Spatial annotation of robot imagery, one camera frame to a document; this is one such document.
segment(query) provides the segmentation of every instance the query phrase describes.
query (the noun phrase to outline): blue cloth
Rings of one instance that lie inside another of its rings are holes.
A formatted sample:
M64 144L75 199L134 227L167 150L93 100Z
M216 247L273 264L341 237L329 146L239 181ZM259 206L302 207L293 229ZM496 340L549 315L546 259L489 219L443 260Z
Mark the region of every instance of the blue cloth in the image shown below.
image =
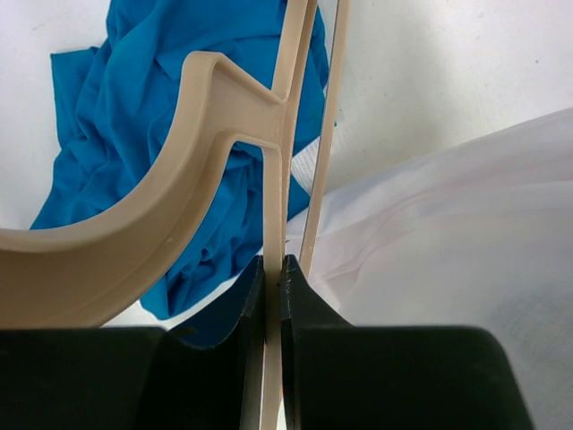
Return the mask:
M270 87L285 6L285 0L113 0L102 47L52 56L62 151L32 228L92 217L138 184L166 139L189 52L223 52ZM320 133L327 75L317 14L295 152ZM291 217L308 204L292 180ZM179 314L249 262L262 241L261 183L261 151L237 143L195 237L141 299L146 309L160 319Z

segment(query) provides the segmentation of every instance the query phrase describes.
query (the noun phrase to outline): beige plastic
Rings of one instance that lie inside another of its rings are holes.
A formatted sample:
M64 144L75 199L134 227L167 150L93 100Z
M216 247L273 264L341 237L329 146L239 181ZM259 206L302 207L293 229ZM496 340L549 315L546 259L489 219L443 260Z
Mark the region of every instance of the beige plastic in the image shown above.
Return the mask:
M271 90L221 54L191 53L163 150L141 182L112 208L63 228L0 229L0 328L98 326L123 311L184 250L207 213L231 147L249 142L262 148L264 158L267 347L261 428L276 428L282 385L277 284L296 116L316 8L316 0L287 3ZM341 1L337 22L343 30L335 34L322 129L328 143L347 9L348 1ZM324 189L328 166L323 158L314 179L312 234L321 205L316 191Z
M334 123L337 115L338 92L340 90L340 81L342 80L349 10L349 0L338 0L332 51L330 54L329 86L327 88L324 117L322 119L321 139L316 158L316 169L314 169L314 179L312 180L311 202L306 215L306 225L304 226L303 245L298 259L301 269L306 276L308 276L311 269L316 233L321 218L322 197L326 189L330 148L332 147L332 134L334 133Z

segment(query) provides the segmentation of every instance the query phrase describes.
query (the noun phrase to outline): black base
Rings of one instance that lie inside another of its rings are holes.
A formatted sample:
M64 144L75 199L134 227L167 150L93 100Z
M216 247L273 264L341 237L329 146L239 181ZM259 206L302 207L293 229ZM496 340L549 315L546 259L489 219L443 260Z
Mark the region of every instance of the black base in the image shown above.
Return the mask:
M184 324L0 331L0 428L258 428L261 258ZM359 328L287 257L281 281L289 429L533 429L508 360L473 328Z

